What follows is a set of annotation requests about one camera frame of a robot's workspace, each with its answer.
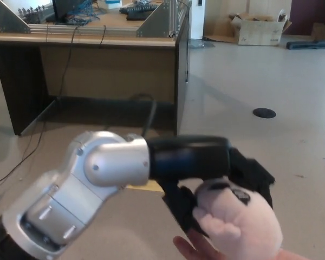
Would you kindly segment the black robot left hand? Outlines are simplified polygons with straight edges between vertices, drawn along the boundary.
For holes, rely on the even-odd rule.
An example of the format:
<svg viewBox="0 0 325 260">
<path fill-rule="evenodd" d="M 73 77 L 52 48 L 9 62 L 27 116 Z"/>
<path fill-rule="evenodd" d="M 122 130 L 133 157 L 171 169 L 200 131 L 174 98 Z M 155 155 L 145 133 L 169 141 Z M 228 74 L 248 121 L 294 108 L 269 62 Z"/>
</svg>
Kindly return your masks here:
<svg viewBox="0 0 325 260">
<path fill-rule="evenodd" d="M 196 197 L 179 187 L 181 180 L 228 177 L 236 185 L 258 192 L 272 205 L 270 186 L 275 178 L 255 159 L 246 158 L 228 139 L 207 135 L 180 135 L 147 140 L 150 176 L 164 191 L 163 201 L 184 232 L 204 233 L 192 215 Z"/>
</svg>

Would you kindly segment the person's bare hand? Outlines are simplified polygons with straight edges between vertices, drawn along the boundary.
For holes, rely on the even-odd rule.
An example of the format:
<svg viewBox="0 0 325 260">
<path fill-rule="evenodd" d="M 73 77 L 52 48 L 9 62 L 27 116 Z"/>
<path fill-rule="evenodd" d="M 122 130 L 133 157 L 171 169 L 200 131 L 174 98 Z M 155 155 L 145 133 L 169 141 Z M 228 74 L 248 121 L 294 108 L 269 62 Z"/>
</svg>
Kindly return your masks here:
<svg viewBox="0 0 325 260">
<path fill-rule="evenodd" d="M 199 232 L 190 230 L 187 234 L 189 242 L 180 236 L 173 239 L 177 250 L 188 260 L 226 260 L 227 257 L 216 250 L 210 242 Z M 307 258 L 296 253 L 280 249 L 274 259 L 279 260 L 307 260 Z"/>
</svg>

